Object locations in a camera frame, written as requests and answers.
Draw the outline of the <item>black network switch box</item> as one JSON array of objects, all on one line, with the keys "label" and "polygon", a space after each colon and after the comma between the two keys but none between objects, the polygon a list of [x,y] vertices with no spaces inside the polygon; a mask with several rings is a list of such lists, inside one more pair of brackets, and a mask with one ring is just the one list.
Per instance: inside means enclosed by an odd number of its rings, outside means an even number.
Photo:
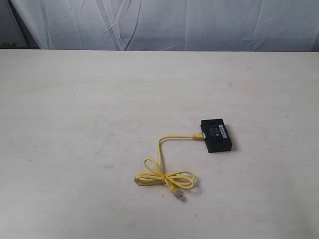
[{"label": "black network switch box", "polygon": [[209,153],[231,151],[233,144],[223,119],[202,120],[200,127]]}]

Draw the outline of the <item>white wrinkled backdrop curtain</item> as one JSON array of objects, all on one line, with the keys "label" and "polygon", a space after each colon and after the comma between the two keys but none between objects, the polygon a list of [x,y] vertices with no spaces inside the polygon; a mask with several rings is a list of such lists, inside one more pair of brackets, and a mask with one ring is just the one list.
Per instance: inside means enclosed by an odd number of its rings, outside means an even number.
[{"label": "white wrinkled backdrop curtain", "polygon": [[42,49],[319,49],[316,0],[15,0]]}]

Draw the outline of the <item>black light stand pole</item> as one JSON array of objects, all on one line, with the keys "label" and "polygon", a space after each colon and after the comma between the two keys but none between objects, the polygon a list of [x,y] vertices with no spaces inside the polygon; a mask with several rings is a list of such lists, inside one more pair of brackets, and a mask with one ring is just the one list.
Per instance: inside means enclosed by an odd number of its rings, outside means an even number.
[{"label": "black light stand pole", "polygon": [[18,28],[19,34],[23,40],[24,46],[21,46],[23,49],[40,49],[36,41],[34,40],[33,36],[31,35],[30,31],[26,27],[25,23],[23,22],[22,18],[20,17],[18,11],[16,10],[15,6],[13,5],[11,0],[6,0],[6,4],[10,10],[10,13],[15,21],[15,24]]}]

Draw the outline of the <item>green plant leaves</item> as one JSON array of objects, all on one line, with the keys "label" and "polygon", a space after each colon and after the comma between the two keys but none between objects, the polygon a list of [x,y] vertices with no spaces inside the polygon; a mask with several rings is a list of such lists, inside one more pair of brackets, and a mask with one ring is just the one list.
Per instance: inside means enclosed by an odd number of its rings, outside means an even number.
[{"label": "green plant leaves", "polygon": [[1,42],[0,49],[17,49],[18,43]]}]

